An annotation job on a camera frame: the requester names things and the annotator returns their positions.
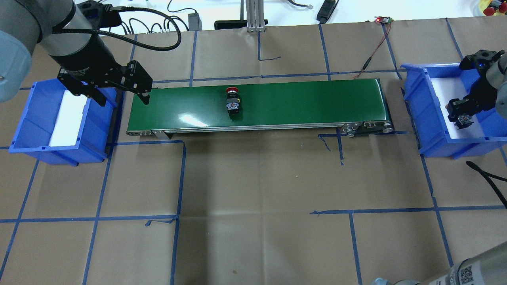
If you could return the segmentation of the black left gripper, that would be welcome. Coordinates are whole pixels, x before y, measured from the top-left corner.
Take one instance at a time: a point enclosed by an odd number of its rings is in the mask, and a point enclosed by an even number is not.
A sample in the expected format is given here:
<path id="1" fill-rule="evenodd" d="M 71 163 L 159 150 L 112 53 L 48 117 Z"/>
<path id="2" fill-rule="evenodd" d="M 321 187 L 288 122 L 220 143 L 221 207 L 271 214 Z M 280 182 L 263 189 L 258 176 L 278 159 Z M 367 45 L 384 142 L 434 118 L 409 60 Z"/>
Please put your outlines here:
<path id="1" fill-rule="evenodd" d="M 125 66 L 107 67 L 103 70 L 92 70 L 89 67 L 71 72 L 62 67 L 57 79 L 75 96 L 84 95 L 101 107 L 106 105 L 107 98 L 99 88 L 128 91 L 136 94 L 144 105 L 150 104 L 153 79 L 136 60 Z"/>

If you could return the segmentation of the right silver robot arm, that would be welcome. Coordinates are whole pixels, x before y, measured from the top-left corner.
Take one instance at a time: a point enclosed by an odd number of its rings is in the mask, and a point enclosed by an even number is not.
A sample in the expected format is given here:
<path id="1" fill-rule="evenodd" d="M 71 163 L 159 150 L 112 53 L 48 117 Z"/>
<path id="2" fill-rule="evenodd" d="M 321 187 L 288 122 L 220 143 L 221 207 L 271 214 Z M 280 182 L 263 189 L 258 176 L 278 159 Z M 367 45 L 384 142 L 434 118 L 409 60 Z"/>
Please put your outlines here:
<path id="1" fill-rule="evenodd" d="M 506 52 L 478 50 L 459 63 L 404 64 L 407 103 L 422 157 L 482 156 L 506 146 Z M 371 285 L 505 285 L 506 242 L 426 280 Z"/>

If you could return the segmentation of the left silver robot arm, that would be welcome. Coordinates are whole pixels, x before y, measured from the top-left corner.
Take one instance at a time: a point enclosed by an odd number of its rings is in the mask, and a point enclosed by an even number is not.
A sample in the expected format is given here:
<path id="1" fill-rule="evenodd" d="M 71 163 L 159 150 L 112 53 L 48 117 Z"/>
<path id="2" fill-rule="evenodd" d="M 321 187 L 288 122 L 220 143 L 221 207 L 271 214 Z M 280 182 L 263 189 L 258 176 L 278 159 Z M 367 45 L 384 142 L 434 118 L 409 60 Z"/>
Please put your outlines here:
<path id="1" fill-rule="evenodd" d="M 103 88 L 136 94 L 148 105 L 152 77 L 135 60 L 119 64 L 100 38 L 109 36 L 132 45 L 154 46 L 106 31 L 121 25 L 120 13 L 136 7 L 104 5 L 94 0 L 1 1 L 1 102 L 11 100 L 32 66 L 33 50 L 41 45 L 60 66 L 57 79 L 75 96 L 106 104 Z"/>

